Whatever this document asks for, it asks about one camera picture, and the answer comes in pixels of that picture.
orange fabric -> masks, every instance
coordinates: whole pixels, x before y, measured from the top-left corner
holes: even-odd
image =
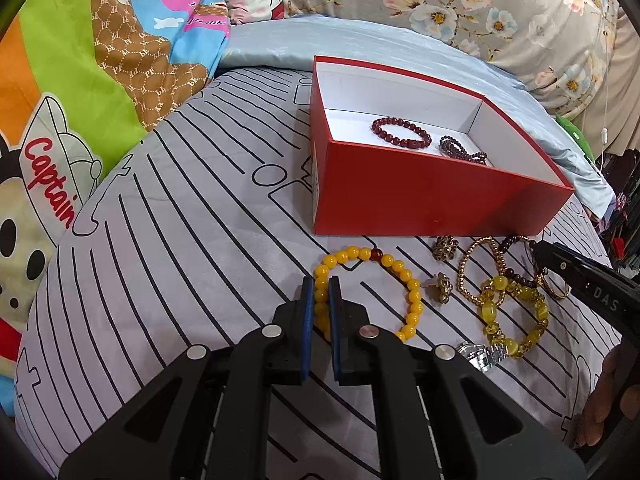
[[[24,127],[40,99],[18,17],[0,41],[0,74],[0,130],[9,145],[15,146],[20,143]]]

gray bed sheet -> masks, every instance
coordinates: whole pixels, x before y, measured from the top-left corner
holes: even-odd
[[[437,272],[455,277],[462,252],[438,262],[430,238],[312,234],[310,84],[308,72],[267,67],[220,76],[123,158],[62,238],[31,310],[15,384],[17,431],[52,474],[188,345],[220,348],[270,322],[328,252],[376,245],[421,281]],[[607,261],[575,196],[543,237]],[[471,243],[460,238],[462,249]],[[506,259],[521,274],[531,271],[522,244]],[[401,327],[404,290],[379,266],[335,273],[344,297],[364,304],[373,323]],[[491,255],[478,249],[468,288],[477,291],[494,273]],[[540,344],[488,375],[570,442],[620,336],[575,300],[549,305]],[[514,300],[500,322],[517,339],[534,324]],[[370,389],[337,387],[329,346],[313,338],[310,379],[274,390],[268,478],[378,478]],[[475,308],[454,293],[449,304],[427,302],[410,344],[463,340],[484,336]]]

green fabric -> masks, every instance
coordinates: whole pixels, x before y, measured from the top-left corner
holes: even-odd
[[[27,0],[20,26],[38,88],[62,102],[106,176],[146,131],[125,89],[95,61],[90,0]]]
[[[589,143],[584,138],[582,132],[575,126],[575,124],[573,124],[569,119],[565,119],[564,117],[559,115],[556,115],[556,122],[564,128],[564,130],[569,134],[569,137],[575,140],[576,144],[580,146],[580,149],[583,150],[587,158],[591,162],[595,162],[595,157],[593,156],[593,152],[591,151]]]

yellow beaded bracelet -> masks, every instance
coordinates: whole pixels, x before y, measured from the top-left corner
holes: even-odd
[[[465,266],[471,258],[471,253],[481,244],[489,245],[495,259],[498,275],[494,276],[490,280],[486,280],[480,287],[480,295],[473,296],[465,288]],[[523,286],[513,280],[510,280],[504,275],[507,270],[507,265],[504,260],[504,252],[505,251],[501,250],[498,242],[496,242],[496,240],[491,236],[478,238],[478,240],[471,244],[468,250],[466,250],[466,253],[460,261],[460,266],[458,267],[458,290],[469,301],[472,301],[479,307],[480,317],[486,323],[484,333],[487,336],[489,344],[502,343],[505,345],[510,356],[520,359],[524,354],[526,354],[526,352],[533,348],[549,326],[549,308],[545,303],[544,295],[540,294],[536,288]],[[511,338],[505,337],[500,325],[496,321],[498,307],[501,306],[507,293],[511,294],[514,298],[519,298],[520,300],[533,301],[534,306],[536,307],[536,319],[538,320],[538,323],[533,330],[525,336],[522,343],[517,343]],[[496,294],[498,294],[498,299],[497,301],[494,301]]]
[[[380,249],[358,248],[350,246],[345,251],[338,251],[335,254],[328,254],[322,263],[314,269],[316,281],[314,283],[314,325],[317,326],[327,341],[331,341],[331,329],[329,323],[329,271],[337,264],[344,264],[348,260],[359,258],[363,261],[372,260],[379,262],[383,267],[390,269],[404,283],[409,293],[406,299],[409,303],[409,312],[404,318],[405,325],[396,332],[396,336],[403,343],[411,339],[416,334],[416,326],[420,322],[420,314],[424,310],[420,293],[420,282],[416,280],[412,272],[404,268],[402,260],[395,260],[391,254],[383,254]]]
[[[486,280],[481,285],[482,293],[480,297],[484,299],[484,303],[480,307],[480,317],[486,323],[484,327],[484,333],[489,341],[489,344],[502,343],[506,346],[507,353],[520,359],[526,354],[533,346],[540,340],[543,333],[549,326],[549,307],[545,303],[544,294],[540,294],[535,288],[528,286],[522,286],[513,280],[508,280],[504,276],[494,276],[490,280]],[[536,319],[538,323],[531,332],[529,332],[522,343],[517,343],[515,340],[505,337],[500,325],[496,322],[497,309],[495,303],[492,301],[496,292],[506,291],[514,298],[520,300],[532,301],[536,307]]]

silver watch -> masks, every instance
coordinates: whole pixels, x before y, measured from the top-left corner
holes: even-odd
[[[485,346],[464,342],[456,348],[456,351],[483,374],[508,356],[507,347],[503,344]]]

